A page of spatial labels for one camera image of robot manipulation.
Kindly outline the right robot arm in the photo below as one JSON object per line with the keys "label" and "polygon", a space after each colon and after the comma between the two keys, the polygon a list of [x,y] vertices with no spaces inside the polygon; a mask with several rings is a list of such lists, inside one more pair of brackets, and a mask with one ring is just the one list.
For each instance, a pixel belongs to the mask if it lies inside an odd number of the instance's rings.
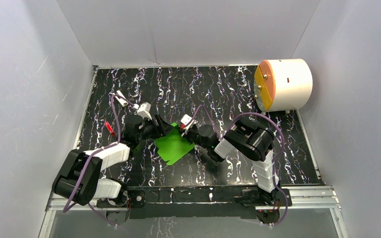
{"label": "right robot arm", "polygon": [[219,138],[213,126],[182,123],[181,137],[207,151],[210,159],[223,162],[232,152],[239,152],[253,162],[257,176],[257,193],[242,192],[238,202],[243,204],[275,205],[279,201],[279,178],[274,174],[274,135],[247,118],[238,119],[232,128]]}

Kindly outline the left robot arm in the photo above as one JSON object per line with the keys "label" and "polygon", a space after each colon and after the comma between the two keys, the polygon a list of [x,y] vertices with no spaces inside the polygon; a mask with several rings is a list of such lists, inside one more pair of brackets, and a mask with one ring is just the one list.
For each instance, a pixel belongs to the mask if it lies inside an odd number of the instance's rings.
{"label": "left robot arm", "polygon": [[115,178],[101,178],[101,171],[126,162],[140,142],[165,137],[173,129],[159,115],[151,119],[126,116],[120,141],[95,150],[69,151],[53,182],[53,193],[79,205],[87,205],[93,199],[109,199],[116,206],[125,205],[128,192],[122,188],[124,183]]}

